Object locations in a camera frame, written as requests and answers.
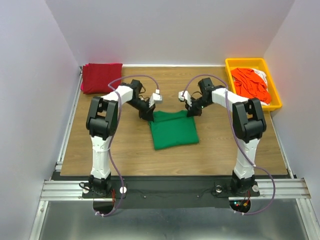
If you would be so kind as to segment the green t shirt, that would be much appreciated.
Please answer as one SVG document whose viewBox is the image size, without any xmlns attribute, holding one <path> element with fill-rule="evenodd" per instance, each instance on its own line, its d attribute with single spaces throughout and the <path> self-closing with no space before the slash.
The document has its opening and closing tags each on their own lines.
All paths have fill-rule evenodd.
<svg viewBox="0 0 320 240">
<path fill-rule="evenodd" d="M 194 117 L 188 117 L 187 111 L 156 111 L 149 127 L 155 150 L 199 143 Z"/>
</svg>

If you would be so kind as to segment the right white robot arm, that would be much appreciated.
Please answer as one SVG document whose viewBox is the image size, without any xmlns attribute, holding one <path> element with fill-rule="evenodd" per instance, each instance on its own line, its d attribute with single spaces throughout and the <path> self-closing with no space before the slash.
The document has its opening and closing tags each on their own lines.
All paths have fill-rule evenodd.
<svg viewBox="0 0 320 240">
<path fill-rule="evenodd" d="M 231 191 L 238 195 L 246 193 L 255 184 L 255 157 L 258 144 L 267 129 L 261 102 L 246 98 L 228 90 L 227 84 L 214 85 L 211 75 L 198 82 L 201 97 L 194 98 L 185 88 L 178 99 L 185 103 L 187 116 L 202 114 L 203 108 L 218 104 L 227 109 L 231 131 L 237 145 L 236 164 L 232 171 Z"/>
</svg>

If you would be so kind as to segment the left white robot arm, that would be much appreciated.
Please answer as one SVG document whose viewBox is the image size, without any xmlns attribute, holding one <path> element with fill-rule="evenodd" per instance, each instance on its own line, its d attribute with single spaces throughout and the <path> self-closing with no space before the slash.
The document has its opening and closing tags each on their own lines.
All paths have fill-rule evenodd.
<svg viewBox="0 0 320 240">
<path fill-rule="evenodd" d="M 115 90 L 91 99 L 86 119 L 86 129 L 92 143 L 92 168 L 88 186 L 83 190 L 106 197 L 112 190 L 111 169 L 109 163 L 112 139 L 118 128 L 123 104 L 129 104 L 138 110 L 140 119 L 154 121 L 156 103 L 162 102 L 160 89 L 157 88 L 149 98 L 141 96 L 143 84 L 133 79 L 131 83 L 121 83 Z"/>
</svg>

